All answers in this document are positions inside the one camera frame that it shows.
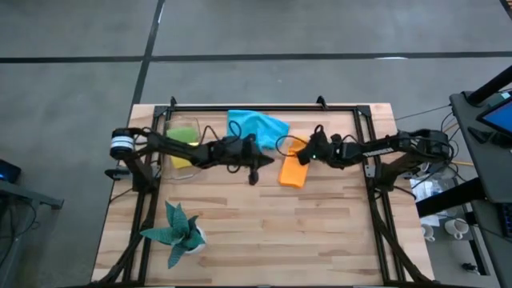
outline concrete floor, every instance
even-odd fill
[[[0,0],[0,58],[142,55],[156,0]],[[154,54],[512,50],[498,0],[166,0]],[[448,103],[509,58],[151,63],[142,103],[391,102],[396,117]],[[0,64],[0,158],[22,184],[64,198],[38,210],[17,284],[89,281],[112,182],[110,132],[128,118],[140,63]],[[438,129],[449,109],[398,122]],[[459,161],[470,161],[460,135]],[[471,178],[473,170],[462,176]],[[437,280],[497,286],[465,273],[469,245],[429,245]]]

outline orange block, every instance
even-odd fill
[[[305,146],[306,144],[295,139],[288,149],[287,154],[294,154]],[[302,166],[298,162],[297,157],[286,157],[282,164],[281,173],[279,174],[279,183],[283,186],[303,188],[304,183],[306,183],[308,167],[309,164]]]

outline artificial plant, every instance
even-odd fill
[[[193,216],[187,220],[181,203],[174,207],[166,202],[166,212],[170,227],[147,229],[142,231],[141,235],[162,244],[173,246],[167,261],[167,267],[170,269],[178,263],[185,252],[195,249],[204,244],[205,241],[195,224],[198,216]]]

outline wooden table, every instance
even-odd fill
[[[371,104],[370,108],[378,138],[397,132],[390,104]],[[130,126],[150,126],[153,110],[154,105],[134,106]],[[355,135],[352,113],[267,114],[288,122],[290,134],[297,136],[308,137],[317,124],[324,125],[327,135]],[[226,133],[225,112],[173,113],[176,116],[197,118],[201,128],[211,125],[217,134]],[[284,151],[290,143],[285,142]],[[180,202],[187,216],[199,215],[198,225],[206,232],[208,244],[200,254],[184,256],[168,270],[170,247],[152,242],[146,285],[382,284],[362,166],[336,170],[312,162],[306,185],[298,190],[278,184],[283,157],[270,155],[276,161],[259,170],[256,186],[248,185],[246,170],[229,174],[224,166],[203,170],[181,182],[162,180],[155,226],[168,226],[164,201]],[[390,162],[396,157],[398,154],[386,155],[382,160]],[[163,169],[165,178],[166,165]],[[410,189],[406,181],[397,184]],[[112,197],[130,187],[130,181],[116,182]],[[104,276],[125,249],[136,197],[130,192],[110,205],[93,280]],[[421,272],[433,278],[414,200],[396,190],[390,194],[390,202],[401,246]],[[394,275],[387,243],[386,254]],[[135,255],[134,278],[139,256]]]

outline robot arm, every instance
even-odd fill
[[[135,138],[138,135],[146,137],[146,146],[135,150]],[[112,133],[110,156],[124,161],[134,175],[137,170],[147,174],[147,171],[137,164],[137,160],[143,155],[155,152],[184,158],[193,166],[201,169],[208,169],[216,165],[245,166],[250,168],[249,183],[254,185],[258,181],[258,168],[274,161],[262,154],[254,140],[254,134],[250,134],[244,139],[229,136],[192,146],[167,138],[150,129],[119,128]]]
[[[365,158],[405,152],[392,163],[382,163],[375,167],[375,188],[391,191],[400,174],[416,173],[419,171],[418,166],[424,162],[436,163],[451,159],[448,136],[441,131],[400,131],[394,136],[385,136],[365,143],[344,142],[347,137],[342,138],[339,134],[334,134],[329,142],[323,126],[318,125],[306,147],[297,152],[298,160],[305,165],[310,159],[317,159],[333,168],[343,169],[359,164]]]

